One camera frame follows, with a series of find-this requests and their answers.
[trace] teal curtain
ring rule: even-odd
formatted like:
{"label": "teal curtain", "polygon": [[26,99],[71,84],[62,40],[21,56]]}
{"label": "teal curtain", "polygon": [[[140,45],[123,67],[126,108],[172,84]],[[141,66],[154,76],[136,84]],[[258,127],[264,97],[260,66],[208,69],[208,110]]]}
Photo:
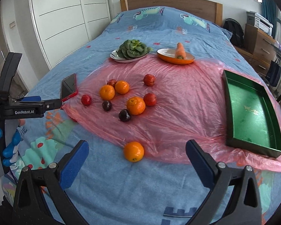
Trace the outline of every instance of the teal curtain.
{"label": "teal curtain", "polygon": [[272,37],[275,38],[277,27],[277,5],[274,0],[262,0],[262,16],[265,17],[274,27]]}

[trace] small red fruit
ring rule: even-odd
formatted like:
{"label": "small red fruit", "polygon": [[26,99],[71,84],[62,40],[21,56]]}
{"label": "small red fruit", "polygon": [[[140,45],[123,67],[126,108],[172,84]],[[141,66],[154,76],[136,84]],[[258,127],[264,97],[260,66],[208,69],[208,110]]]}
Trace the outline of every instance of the small red fruit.
{"label": "small red fruit", "polygon": [[155,83],[155,77],[151,74],[146,74],[145,77],[143,78],[143,82],[147,86],[153,86]]}
{"label": "small red fruit", "polygon": [[111,79],[107,82],[107,85],[110,85],[114,88],[114,86],[116,85],[117,81],[115,79]]}
{"label": "small red fruit", "polygon": [[155,106],[155,104],[157,103],[157,98],[156,95],[153,93],[148,93],[145,94],[145,96],[143,97],[143,101],[145,102],[146,106]]}
{"label": "small red fruit", "polygon": [[89,95],[83,95],[81,97],[81,103],[85,106],[89,106],[92,103],[92,98]]}

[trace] bedding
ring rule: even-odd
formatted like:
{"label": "bedding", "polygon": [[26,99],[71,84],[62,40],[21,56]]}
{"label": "bedding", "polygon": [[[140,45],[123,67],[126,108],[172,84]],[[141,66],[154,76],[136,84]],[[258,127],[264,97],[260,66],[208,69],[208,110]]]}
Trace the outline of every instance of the bedding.
{"label": "bedding", "polygon": [[[217,25],[169,7],[152,7],[120,13],[95,40],[87,43],[53,68],[29,93],[42,99],[59,98],[61,81],[77,74],[78,85],[105,64],[109,54],[131,38],[154,51],[183,42],[196,59],[216,59],[240,73],[260,79],[229,41],[230,34]],[[65,111],[48,112],[42,119],[27,119],[21,127],[19,159],[11,166],[15,180],[21,169],[45,168],[58,162],[79,140],[90,153],[72,186],[66,190],[89,224],[185,224],[208,193],[189,164],[170,164],[144,158],[129,163],[122,149],[72,121]],[[281,202],[281,172],[255,170],[261,196],[263,224]],[[16,182],[7,174],[2,189],[13,204]],[[48,192],[45,199],[55,219],[62,222]],[[229,187],[214,217],[223,214],[232,192]]]}

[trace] wooden headboard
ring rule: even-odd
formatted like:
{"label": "wooden headboard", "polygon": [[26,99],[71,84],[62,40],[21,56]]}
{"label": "wooden headboard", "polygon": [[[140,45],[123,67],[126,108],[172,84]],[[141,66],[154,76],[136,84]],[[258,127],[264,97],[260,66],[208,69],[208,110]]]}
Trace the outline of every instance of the wooden headboard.
{"label": "wooden headboard", "polygon": [[120,0],[120,4],[122,12],[143,7],[168,6],[209,20],[219,26],[222,26],[223,22],[223,5],[208,0]]}

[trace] tangerine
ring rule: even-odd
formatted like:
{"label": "tangerine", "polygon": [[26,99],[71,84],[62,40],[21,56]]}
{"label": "tangerine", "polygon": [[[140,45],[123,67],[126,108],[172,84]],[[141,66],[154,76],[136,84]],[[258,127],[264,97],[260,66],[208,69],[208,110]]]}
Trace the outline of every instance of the tangerine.
{"label": "tangerine", "polygon": [[134,96],[127,101],[126,107],[130,114],[139,115],[144,112],[146,104],[142,98]]}
{"label": "tangerine", "polygon": [[100,96],[105,101],[110,101],[112,98],[114,98],[115,94],[116,92],[111,85],[104,85],[100,89]]}
{"label": "tangerine", "polygon": [[126,81],[120,80],[114,86],[116,92],[119,94],[126,94],[129,91],[129,84]]}
{"label": "tangerine", "polygon": [[138,162],[143,158],[143,146],[136,141],[132,141],[124,146],[123,149],[125,158],[130,162]]}

